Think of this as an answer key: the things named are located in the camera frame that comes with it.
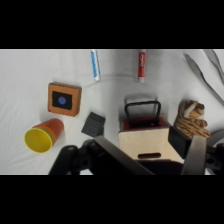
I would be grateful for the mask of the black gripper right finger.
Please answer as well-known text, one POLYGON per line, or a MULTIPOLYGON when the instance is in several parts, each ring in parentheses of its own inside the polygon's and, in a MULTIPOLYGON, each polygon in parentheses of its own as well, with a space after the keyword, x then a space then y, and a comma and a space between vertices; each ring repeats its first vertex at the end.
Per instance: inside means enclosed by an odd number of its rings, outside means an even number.
POLYGON ((207 139, 185 136, 178 128, 169 128, 168 142, 184 160, 182 175, 203 175, 205 172, 207 139))

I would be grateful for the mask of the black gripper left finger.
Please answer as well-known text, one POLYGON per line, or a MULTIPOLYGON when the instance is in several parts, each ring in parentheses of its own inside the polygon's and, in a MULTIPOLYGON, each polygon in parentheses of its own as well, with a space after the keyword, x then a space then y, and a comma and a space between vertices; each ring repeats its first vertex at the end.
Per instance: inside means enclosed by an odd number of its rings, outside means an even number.
POLYGON ((99 136, 94 139, 96 145, 106 152, 114 161, 120 164, 122 169, 130 175, 152 175, 152 172, 134 161, 127 154, 106 140, 104 137, 99 136))

